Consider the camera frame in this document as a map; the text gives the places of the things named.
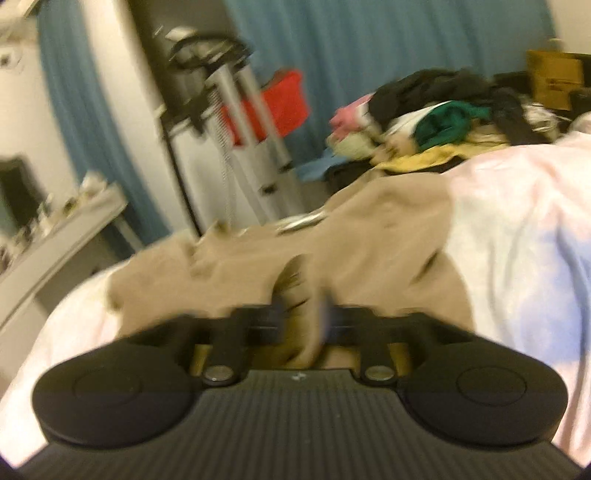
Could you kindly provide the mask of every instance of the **white wall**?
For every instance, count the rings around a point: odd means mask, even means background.
[[[548,0],[556,34],[564,40],[564,49],[591,54],[590,0]]]
[[[39,49],[16,46],[15,54],[22,55],[18,67],[0,69],[0,156],[24,154],[41,186],[65,201],[76,191],[76,178],[51,110]]]
[[[172,230],[189,228],[156,111],[162,104],[125,0],[79,0],[105,98],[138,173]],[[187,190],[205,227],[226,216],[220,155],[211,140],[184,131],[175,140]],[[238,160],[247,164],[245,159]],[[235,227],[257,223],[238,186]],[[300,213],[292,208],[290,213]]]
[[[79,1],[103,92],[131,160],[169,227],[188,228],[154,113],[162,101],[126,2]]]

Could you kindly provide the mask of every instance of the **white cabinet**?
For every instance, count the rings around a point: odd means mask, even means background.
[[[126,206],[121,189],[111,185],[31,245],[0,275],[0,394],[57,302],[95,270],[115,262],[97,237],[101,230],[113,223],[134,249],[141,248],[120,217]]]

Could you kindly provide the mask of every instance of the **screw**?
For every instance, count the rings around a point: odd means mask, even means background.
[[[301,382],[302,380],[305,380],[308,376],[306,374],[303,374],[302,372],[298,372],[295,375],[291,376],[291,379],[296,381],[296,382]]]
[[[365,376],[375,382],[386,382],[394,378],[396,373],[385,365],[374,365],[365,371]]]
[[[234,375],[234,370],[226,365],[214,365],[205,370],[205,378],[211,382],[225,382]]]

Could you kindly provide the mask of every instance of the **textured ribbed surface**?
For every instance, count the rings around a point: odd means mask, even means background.
[[[150,442],[110,452],[51,445],[21,472],[31,480],[571,480],[579,470],[548,443],[484,452],[444,442],[393,392],[333,371],[251,372],[207,391],[182,424]]]

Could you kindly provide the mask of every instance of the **green cloth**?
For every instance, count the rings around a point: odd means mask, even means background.
[[[419,151],[463,141],[472,128],[473,118],[490,120],[491,109],[459,101],[434,108],[421,119],[414,131]]]

